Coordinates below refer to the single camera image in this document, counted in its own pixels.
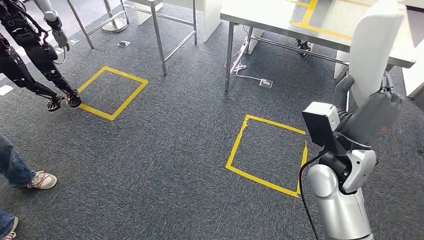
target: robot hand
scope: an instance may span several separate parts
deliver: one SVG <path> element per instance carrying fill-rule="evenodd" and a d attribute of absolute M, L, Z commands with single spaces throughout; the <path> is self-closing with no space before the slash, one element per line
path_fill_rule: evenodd
<path fill-rule="evenodd" d="M 66 48 L 69 51 L 68 38 L 62 30 L 62 22 L 58 13 L 52 8 L 50 0 L 34 0 L 35 4 L 44 14 L 44 20 L 51 27 L 53 37 L 60 48 Z"/>
<path fill-rule="evenodd" d="M 336 131 L 354 142 L 369 145 L 395 123 L 401 113 L 403 99 L 393 91 L 391 77 L 385 73 L 378 92 L 372 94 L 363 106 L 346 111 L 347 93 L 354 81 L 352 76 L 347 76 L 334 90 L 332 104 L 340 119 Z"/>
<path fill-rule="evenodd" d="M 59 17 L 56 17 L 56 21 L 45 20 L 47 24 L 51 27 L 53 32 L 53 37 L 56 40 L 60 48 L 66 48 L 69 51 L 68 38 L 66 37 L 64 31 L 62 30 L 62 22 Z"/>

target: jeans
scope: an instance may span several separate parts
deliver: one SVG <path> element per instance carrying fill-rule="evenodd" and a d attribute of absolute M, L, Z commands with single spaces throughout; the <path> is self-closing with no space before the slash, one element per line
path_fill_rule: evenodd
<path fill-rule="evenodd" d="M 29 168 L 15 152 L 13 144 L 0 133 L 0 174 L 6 177 L 12 188 L 24 187 L 35 177 L 36 172 Z M 14 216 L 0 210 L 0 239 L 9 234 Z"/>

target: black cable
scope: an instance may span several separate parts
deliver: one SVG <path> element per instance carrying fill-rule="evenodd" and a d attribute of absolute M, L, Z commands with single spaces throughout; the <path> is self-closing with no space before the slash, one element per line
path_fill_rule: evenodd
<path fill-rule="evenodd" d="M 19 0 L 20 4 L 22 5 L 23 9 L 25 10 L 25 12 L 27 11 L 27 6 L 25 6 L 24 2 L 22 2 L 21 0 Z"/>
<path fill-rule="evenodd" d="M 311 160 L 307 161 L 307 162 L 306 162 L 306 163 L 305 163 L 305 164 L 304 164 L 304 165 L 300 168 L 300 171 L 299 171 L 299 188 L 300 188 L 300 196 L 302 197 L 303 206 L 304 206 L 304 208 L 305 208 L 307 218 L 309 219 L 309 223 L 310 223 L 310 225 L 311 225 L 311 227 L 312 227 L 313 234 L 315 234 L 316 240 L 319 240 L 319 238 L 318 238 L 317 230 L 315 229 L 314 222 L 312 221 L 311 214 L 309 213 L 308 206 L 307 206 L 307 204 L 306 204 L 306 200 L 305 200 L 305 196 L 304 196 L 304 190 L 303 190 L 303 188 L 302 188 L 302 175 L 303 175 L 303 171 L 304 171 L 304 169 L 305 169 L 305 168 L 306 168 L 309 164 L 311 164 L 311 163 L 315 162 L 317 159 L 321 158 L 321 157 L 322 157 L 322 156 L 323 156 L 326 152 L 327 152 L 327 150 L 324 148 L 324 150 L 322 150 L 322 151 L 318 154 L 318 156 L 316 156 L 316 157 L 312 158 Z"/>

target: black robot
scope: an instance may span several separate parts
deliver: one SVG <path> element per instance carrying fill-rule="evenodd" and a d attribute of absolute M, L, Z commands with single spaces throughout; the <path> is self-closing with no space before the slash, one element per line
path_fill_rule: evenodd
<path fill-rule="evenodd" d="M 25 49 L 26 54 L 37 69 L 52 81 L 67 98 L 69 106 L 76 108 L 81 104 L 78 91 L 73 89 L 56 68 L 54 61 L 58 55 L 46 41 L 51 32 L 60 48 L 69 51 L 68 39 L 63 33 L 58 14 L 52 9 L 49 0 L 34 0 L 44 13 L 44 20 L 51 27 L 46 31 L 26 12 L 25 5 L 19 0 L 0 0 L 0 20 L 16 43 Z M 22 58 L 9 41 L 0 33 L 0 73 L 12 80 L 18 87 L 27 88 L 36 95 L 47 98 L 47 110 L 56 111 L 61 107 L 64 95 L 58 95 L 31 76 Z"/>

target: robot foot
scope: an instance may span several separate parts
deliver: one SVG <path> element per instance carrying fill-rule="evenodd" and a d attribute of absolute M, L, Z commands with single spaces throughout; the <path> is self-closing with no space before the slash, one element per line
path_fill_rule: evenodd
<path fill-rule="evenodd" d="M 77 90 L 72 90 L 70 93 L 66 94 L 66 98 L 71 108 L 76 108 L 82 103 Z"/>
<path fill-rule="evenodd" d="M 312 47 L 314 46 L 313 43 L 310 43 L 308 41 L 304 41 L 302 42 L 299 39 L 296 39 L 296 46 L 298 49 L 302 49 L 302 50 L 306 50 L 308 52 L 312 51 Z M 309 54 L 303 53 L 303 52 L 299 52 L 299 54 L 305 59 L 309 56 Z"/>
<path fill-rule="evenodd" d="M 63 95 L 57 95 L 52 98 L 47 103 L 47 111 L 54 112 L 61 108 L 61 101 L 64 100 L 65 97 Z"/>

